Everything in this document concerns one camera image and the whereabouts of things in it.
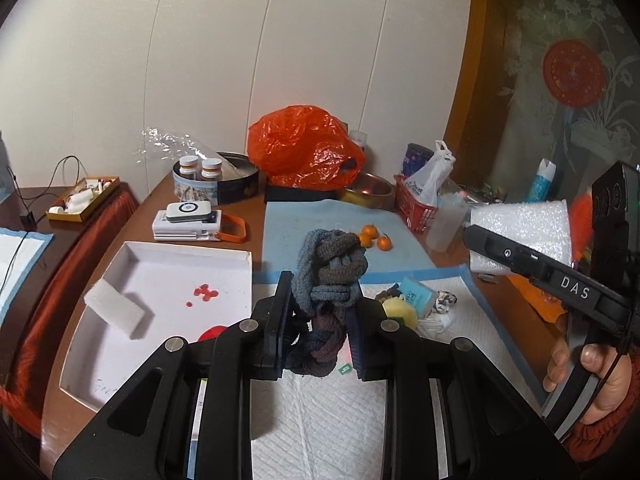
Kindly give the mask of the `right hand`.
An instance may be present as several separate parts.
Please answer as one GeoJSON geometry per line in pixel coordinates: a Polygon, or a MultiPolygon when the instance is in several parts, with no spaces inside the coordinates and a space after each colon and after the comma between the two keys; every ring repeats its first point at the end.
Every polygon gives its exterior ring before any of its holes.
{"type": "MultiPolygon", "coordinates": [[[[626,399],[634,368],[630,356],[620,356],[613,347],[606,344],[586,344],[582,349],[580,362],[585,370],[605,379],[604,385],[580,421],[584,425],[593,425],[616,411],[626,399]]],[[[565,379],[569,365],[570,350],[566,341],[560,338],[552,347],[551,360],[542,382],[544,390],[552,393],[565,379]]]]}

